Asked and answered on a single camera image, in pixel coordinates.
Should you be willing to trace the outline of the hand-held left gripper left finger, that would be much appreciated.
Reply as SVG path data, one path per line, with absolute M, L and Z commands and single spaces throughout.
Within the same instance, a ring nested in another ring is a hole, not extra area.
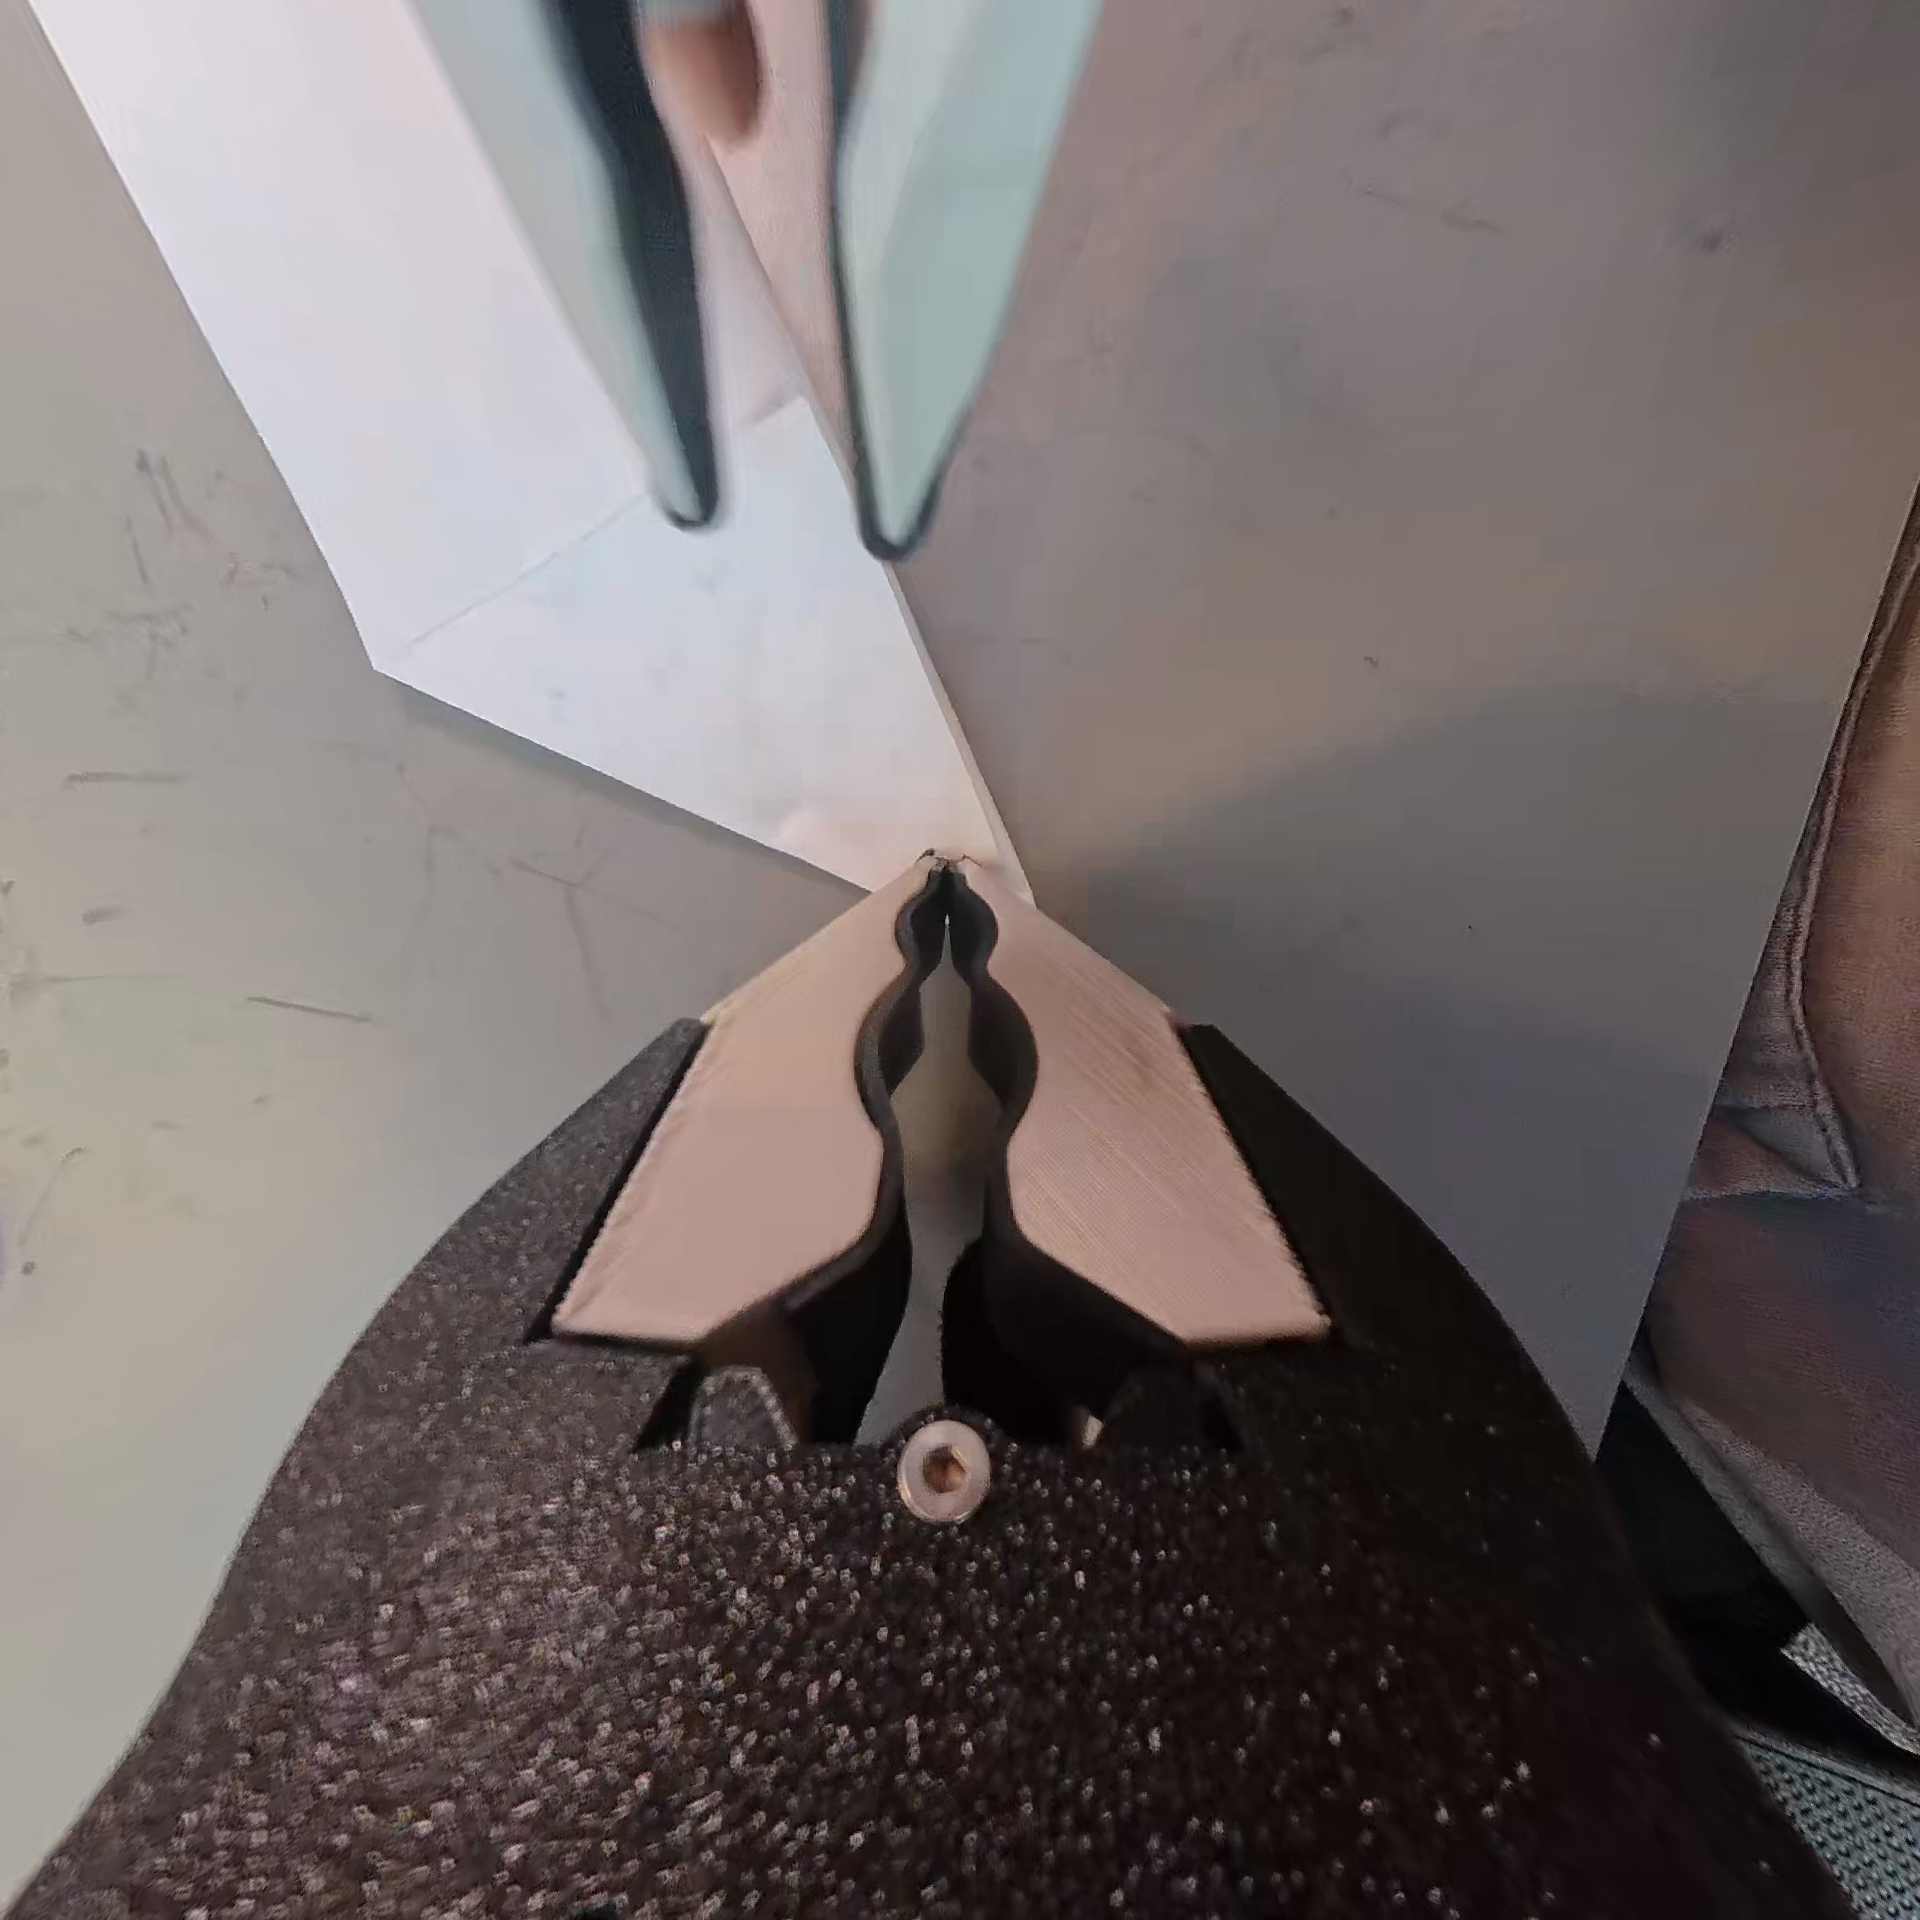
M 920 859 L 709 1009 L 554 1336 L 757 1368 L 803 1438 L 858 1438 L 906 1318 L 897 1089 L 946 904 Z

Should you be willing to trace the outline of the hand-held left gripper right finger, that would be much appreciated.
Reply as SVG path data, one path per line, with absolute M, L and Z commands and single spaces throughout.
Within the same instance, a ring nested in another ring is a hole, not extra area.
M 968 1059 L 996 1100 L 945 1288 L 945 1391 L 1060 1445 L 1141 1379 L 1316 1345 L 1333 1317 L 1166 1000 L 995 871 L 945 876 Z

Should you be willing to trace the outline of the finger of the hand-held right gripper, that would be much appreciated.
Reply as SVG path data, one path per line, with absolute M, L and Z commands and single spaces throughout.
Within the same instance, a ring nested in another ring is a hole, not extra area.
M 865 547 L 923 542 L 1013 312 L 1100 3 L 826 7 L 828 257 Z
M 628 3 L 421 3 L 513 214 L 661 512 L 723 507 L 689 188 Z

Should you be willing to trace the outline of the white paper sheet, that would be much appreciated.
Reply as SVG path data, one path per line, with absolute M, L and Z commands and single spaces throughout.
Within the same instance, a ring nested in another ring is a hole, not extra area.
M 993 805 L 777 332 L 686 160 L 718 519 L 680 531 L 416 5 L 34 5 L 374 669 L 853 885 Z

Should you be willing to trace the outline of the grey desk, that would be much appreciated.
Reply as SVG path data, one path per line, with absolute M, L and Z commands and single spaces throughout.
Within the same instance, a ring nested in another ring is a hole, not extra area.
M 1107 5 L 906 569 L 1588 1438 L 1916 492 L 1916 5 Z M 850 903 L 381 678 L 5 5 L 5 1903 L 474 1197 Z

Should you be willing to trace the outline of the person's right hand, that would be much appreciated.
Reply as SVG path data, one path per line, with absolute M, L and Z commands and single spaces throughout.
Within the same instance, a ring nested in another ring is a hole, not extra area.
M 745 142 L 761 116 L 761 46 L 747 3 L 650 5 L 646 63 L 718 145 Z

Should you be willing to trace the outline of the beige printed hoodie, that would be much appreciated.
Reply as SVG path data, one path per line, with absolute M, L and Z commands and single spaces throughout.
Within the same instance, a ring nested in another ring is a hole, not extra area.
M 1744 1719 L 1916 1761 L 1918 505 L 1622 1379 L 1757 1571 L 1665 1584 Z

